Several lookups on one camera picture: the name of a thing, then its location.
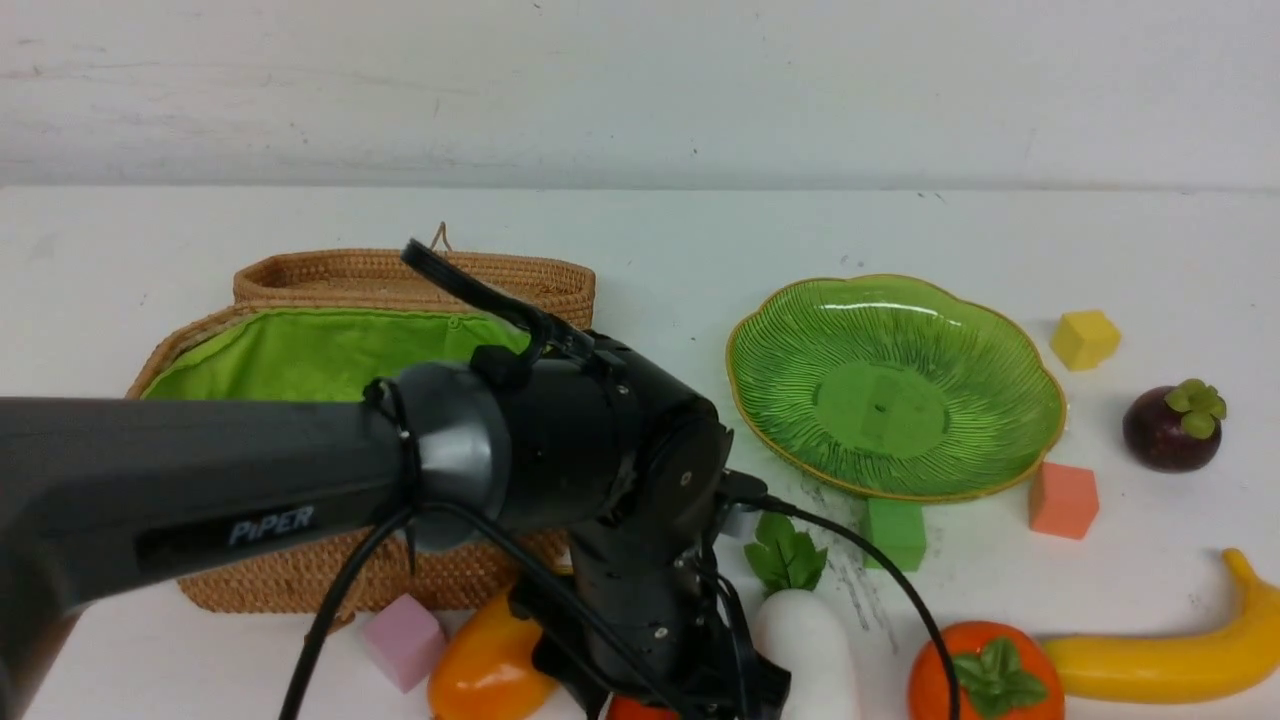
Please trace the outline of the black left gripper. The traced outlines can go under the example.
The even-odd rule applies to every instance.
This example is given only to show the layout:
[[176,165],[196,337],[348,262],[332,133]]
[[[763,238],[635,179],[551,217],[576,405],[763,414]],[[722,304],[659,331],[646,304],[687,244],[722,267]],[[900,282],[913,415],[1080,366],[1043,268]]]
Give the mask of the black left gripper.
[[573,574],[557,585],[598,623],[521,578],[509,606],[541,629],[535,669],[562,684],[589,717],[622,698],[681,719],[780,717],[791,675],[754,646],[737,593],[718,573],[718,533],[644,523],[573,527]]

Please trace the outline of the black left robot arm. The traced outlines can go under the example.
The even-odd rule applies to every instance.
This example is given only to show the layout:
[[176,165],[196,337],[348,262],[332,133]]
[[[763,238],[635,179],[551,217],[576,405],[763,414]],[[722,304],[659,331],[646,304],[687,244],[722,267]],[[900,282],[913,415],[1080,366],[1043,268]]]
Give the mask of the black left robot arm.
[[390,536],[480,537],[524,571],[534,659],[595,712],[609,693],[684,719],[777,719],[790,675],[753,647],[710,547],[731,471],[705,397],[603,336],[589,354],[480,347],[357,402],[3,400],[3,716],[20,717],[91,603],[367,528],[314,618],[298,715],[356,577]]

